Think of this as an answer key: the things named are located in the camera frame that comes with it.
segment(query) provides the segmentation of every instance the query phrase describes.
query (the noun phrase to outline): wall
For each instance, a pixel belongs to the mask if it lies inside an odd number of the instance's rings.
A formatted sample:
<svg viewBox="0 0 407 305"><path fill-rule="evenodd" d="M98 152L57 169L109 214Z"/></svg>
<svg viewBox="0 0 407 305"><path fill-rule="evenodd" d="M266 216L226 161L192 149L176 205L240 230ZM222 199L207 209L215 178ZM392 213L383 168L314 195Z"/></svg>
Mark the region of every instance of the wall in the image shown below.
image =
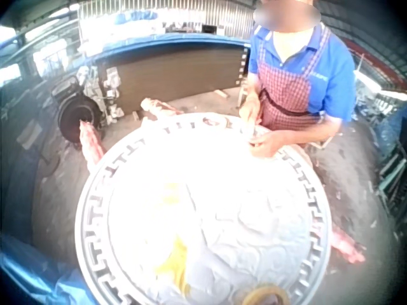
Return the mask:
<svg viewBox="0 0 407 305"><path fill-rule="evenodd" d="M216 89L239 80L243 47L223 44L165 44L120 53L97 65L102 78L117 67L121 78L117 101L125 114L141 110L146 98L170 101Z"/></svg>
<svg viewBox="0 0 407 305"><path fill-rule="evenodd" d="M134 10L151 10L160 22L185 22L194 29L202 24L222 26L225 36L240 39L248 39L253 26L253 9L227 0L93 0L81 3L78 18L96 20Z"/></svg>

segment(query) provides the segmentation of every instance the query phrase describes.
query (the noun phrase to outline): tape roll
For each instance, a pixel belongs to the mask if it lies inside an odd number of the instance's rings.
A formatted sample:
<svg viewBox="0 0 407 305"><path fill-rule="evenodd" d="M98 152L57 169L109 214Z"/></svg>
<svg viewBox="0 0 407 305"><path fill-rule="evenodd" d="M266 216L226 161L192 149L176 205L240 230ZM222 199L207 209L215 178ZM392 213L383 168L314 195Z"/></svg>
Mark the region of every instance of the tape roll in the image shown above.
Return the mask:
<svg viewBox="0 0 407 305"><path fill-rule="evenodd" d="M269 298L275 296L275 302ZM290 300L284 289L277 286L267 286L253 290L243 301L242 305L290 305Z"/></svg>

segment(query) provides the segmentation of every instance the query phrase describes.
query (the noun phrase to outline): black wheel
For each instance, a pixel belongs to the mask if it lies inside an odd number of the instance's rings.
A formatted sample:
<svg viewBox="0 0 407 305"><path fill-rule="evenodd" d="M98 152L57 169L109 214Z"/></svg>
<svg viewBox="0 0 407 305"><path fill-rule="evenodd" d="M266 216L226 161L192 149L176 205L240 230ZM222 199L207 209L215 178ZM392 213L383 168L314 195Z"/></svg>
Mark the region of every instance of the black wheel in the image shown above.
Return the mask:
<svg viewBox="0 0 407 305"><path fill-rule="evenodd" d="M59 129L65 139L79 143L79 122L91 122L97 128L101 116L102 112L95 101L84 95L76 95L61 104L58 115Z"/></svg>

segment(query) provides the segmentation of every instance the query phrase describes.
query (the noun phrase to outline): motor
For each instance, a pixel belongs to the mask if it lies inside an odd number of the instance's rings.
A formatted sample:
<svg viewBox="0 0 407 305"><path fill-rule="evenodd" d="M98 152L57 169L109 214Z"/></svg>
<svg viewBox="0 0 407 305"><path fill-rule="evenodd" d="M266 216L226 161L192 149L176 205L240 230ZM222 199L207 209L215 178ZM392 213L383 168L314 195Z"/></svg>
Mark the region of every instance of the motor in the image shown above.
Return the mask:
<svg viewBox="0 0 407 305"><path fill-rule="evenodd" d="M58 126L62 136L73 144L79 144L80 121L93 124L98 129L103 112L98 104L83 93L84 86L76 76L69 76L52 90L52 98L59 105Z"/></svg>

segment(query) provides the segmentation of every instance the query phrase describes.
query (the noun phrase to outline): yellow stain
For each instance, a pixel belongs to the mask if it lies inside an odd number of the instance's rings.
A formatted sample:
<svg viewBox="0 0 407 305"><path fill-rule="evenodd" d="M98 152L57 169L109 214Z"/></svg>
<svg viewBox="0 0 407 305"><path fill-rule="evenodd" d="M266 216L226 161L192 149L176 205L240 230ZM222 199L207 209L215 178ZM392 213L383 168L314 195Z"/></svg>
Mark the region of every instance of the yellow stain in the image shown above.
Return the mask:
<svg viewBox="0 0 407 305"><path fill-rule="evenodd" d="M166 183L163 188L162 204L176 205L180 202L180 191L178 183Z"/></svg>
<svg viewBox="0 0 407 305"><path fill-rule="evenodd" d="M158 268L156 274L170 273L174 284L181 291L182 295L188 295L190 286L185 282L187 248L177 236L174 240L174 247L169 258Z"/></svg>

